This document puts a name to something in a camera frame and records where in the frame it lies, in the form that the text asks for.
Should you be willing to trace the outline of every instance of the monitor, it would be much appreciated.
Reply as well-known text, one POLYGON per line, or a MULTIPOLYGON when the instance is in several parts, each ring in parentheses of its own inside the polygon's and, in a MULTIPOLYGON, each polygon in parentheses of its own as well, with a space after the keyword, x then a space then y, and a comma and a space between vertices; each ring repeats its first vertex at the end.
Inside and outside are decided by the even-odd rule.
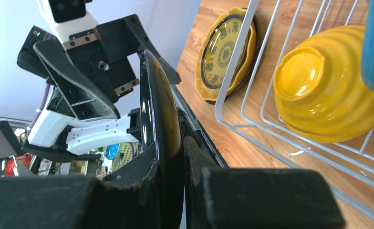
POLYGON ((0 159, 9 158, 10 156, 21 156, 23 154, 21 144, 9 122, 0 121, 0 159))

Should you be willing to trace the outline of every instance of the red object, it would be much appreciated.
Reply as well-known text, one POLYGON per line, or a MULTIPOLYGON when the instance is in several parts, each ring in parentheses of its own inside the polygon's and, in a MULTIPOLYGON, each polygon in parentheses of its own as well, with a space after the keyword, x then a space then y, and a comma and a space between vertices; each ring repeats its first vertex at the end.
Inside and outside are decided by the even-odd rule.
MULTIPOLYGON (((21 161, 27 168, 30 167, 32 155, 26 154, 23 156, 17 156, 16 160, 21 161)), ((14 163, 13 159, 9 159, 6 163, 6 166, 4 167, 4 175, 6 176, 14 176, 13 169, 16 167, 16 164, 14 163)))

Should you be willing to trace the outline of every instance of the black plate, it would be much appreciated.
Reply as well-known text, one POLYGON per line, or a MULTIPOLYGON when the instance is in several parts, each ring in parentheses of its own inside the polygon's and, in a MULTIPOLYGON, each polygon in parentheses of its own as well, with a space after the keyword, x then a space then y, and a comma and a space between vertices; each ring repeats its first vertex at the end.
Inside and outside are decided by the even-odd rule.
POLYGON ((165 71, 148 50, 141 55, 142 149, 155 144, 162 228, 177 228, 183 211, 184 152, 176 104, 165 71))

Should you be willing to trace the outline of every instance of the cable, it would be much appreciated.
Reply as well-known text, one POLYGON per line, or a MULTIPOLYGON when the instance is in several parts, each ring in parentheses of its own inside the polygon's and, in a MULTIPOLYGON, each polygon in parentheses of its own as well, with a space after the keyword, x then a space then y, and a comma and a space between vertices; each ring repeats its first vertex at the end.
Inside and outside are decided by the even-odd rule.
POLYGON ((135 149, 134 149, 134 143, 128 142, 129 147, 131 148, 131 160, 135 157, 135 149))
POLYGON ((40 173, 42 173, 42 172, 45 172, 45 171, 48 171, 48 170, 51 170, 51 169, 57 168, 57 167, 59 167, 59 166, 61 166, 61 165, 58 165, 58 166, 55 166, 55 167, 51 167, 51 168, 48 168, 48 169, 45 169, 45 170, 38 171, 38 173, 36 173, 36 175, 38 175, 38 174, 40 174, 40 173))
POLYGON ((108 173, 107 173, 107 171, 106 171, 105 169, 104 169, 103 172, 101 171, 100 168, 98 168, 98 169, 96 170, 96 178, 97 178, 97 179, 101 180, 101 179, 103 179, 103 177, 105 177, 106 175, 108 175, 108 173))
POLYGON ((25 134, 25 133, 26 133, 26 131, 24 131, 23 133, 21 133, 21 134, 19 135, 19 140, 20 140, 20 144, 21 144, 21 146, 24 145, 24 142, 22 141, 22 135, 25 134))

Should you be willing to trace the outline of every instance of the ribbed bowl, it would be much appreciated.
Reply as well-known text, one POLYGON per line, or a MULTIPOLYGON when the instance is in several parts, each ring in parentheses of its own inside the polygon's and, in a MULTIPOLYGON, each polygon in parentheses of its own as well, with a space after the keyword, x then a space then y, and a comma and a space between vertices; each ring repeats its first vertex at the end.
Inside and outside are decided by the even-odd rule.
POLYGON ((321 143, 374 128, 374 92, 361 78, 365 26, 326 30, 288 53, 274 75, 274 97, 287 127, 321 143))

